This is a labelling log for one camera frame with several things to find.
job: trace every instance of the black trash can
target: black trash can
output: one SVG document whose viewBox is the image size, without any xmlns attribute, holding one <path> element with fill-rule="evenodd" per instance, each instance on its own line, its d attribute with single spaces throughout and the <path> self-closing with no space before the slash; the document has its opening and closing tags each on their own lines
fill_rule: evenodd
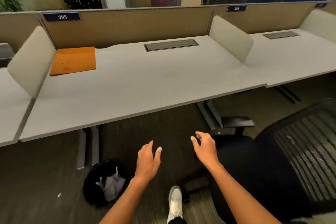
<svg viewBox="0 0 336 224">
<path fill-rule="evenodd" d="M 118 174 L 126 180 L 119 195 L 111 202 L 107 202 L 104 197 L 104 192 L 96 184 L 96 182 L 100 182 L 100 178 L 102 178 L 102 182 L 105 182 L 107 177 L 112 176 L 116 173 L 116 167 L 118 167 Z M 90 205 L 93 205 L 97 208 L 111 207 L 115 204 L 115 202 L 122 195 L 122 193 L 124 193 L 130 180 L 131 178 L 128 174 L 126 174 L 125 169 L 122 167 L 118 160 L 108 159 L 103 162 L 97 163 L 92 167 L 91 171 L 84 180 L 84 198 Z"/>
</svg>

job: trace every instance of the orange folder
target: orange folder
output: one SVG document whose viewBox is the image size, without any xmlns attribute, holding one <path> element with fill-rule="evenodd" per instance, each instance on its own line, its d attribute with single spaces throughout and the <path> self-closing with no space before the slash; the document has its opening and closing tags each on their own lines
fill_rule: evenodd
<svg viewBox="0 0 336 224">
<path fill-rule="evenodd" d="M 50 75 L 77 73 L 96 69 L 94 47 L 58 49 L 52 61 Z"/>
</svg>

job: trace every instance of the white sneaker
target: white sneaker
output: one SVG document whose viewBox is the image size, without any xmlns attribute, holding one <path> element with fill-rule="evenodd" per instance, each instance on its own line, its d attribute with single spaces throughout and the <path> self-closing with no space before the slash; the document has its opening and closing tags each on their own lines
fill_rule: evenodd
<svg viewBox="0 0 336 224">
<path fill-rule="evenodd" d="M 179 186 L 170 189 L 169 197 L 169 214 L 167 224 L 176 217 L 182 217 L 182 192 Z"/>
</svg>

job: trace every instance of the office chair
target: office chair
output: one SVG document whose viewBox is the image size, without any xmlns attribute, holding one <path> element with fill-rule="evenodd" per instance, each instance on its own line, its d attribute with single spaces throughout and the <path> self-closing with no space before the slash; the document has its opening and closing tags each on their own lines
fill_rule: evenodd
<svg viewBox="0 0 336 224">
<path fill-rule="evenodd" d="M 275 218 L 289 221 L 336 210 L 336 101 L 326 99 L 264 129 L 254 140 L 247 117 L 223 117 L 225 128 L 209 132 L 225 169 Z M 208 188 L 219 217 L 236 223 L 211 175 Z M 183 201 L 200 188 L 186 191 Z"/>
</svg>

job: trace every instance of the left hand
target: left hand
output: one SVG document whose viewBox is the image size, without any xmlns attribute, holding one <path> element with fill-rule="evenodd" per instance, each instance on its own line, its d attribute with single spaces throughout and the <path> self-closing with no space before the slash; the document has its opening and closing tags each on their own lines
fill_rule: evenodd
<svg viewBox="0 0 336 224">
<path fill-rule="evenodd" d="M 162 148 L 157 148 L 153 158 L 153 141 L 142 146 L 138 152 L 138 161 L 136 163 L 136 171 L 134 178 L 148 184 L 156 175 L 161 163 Z"/>
</svg>

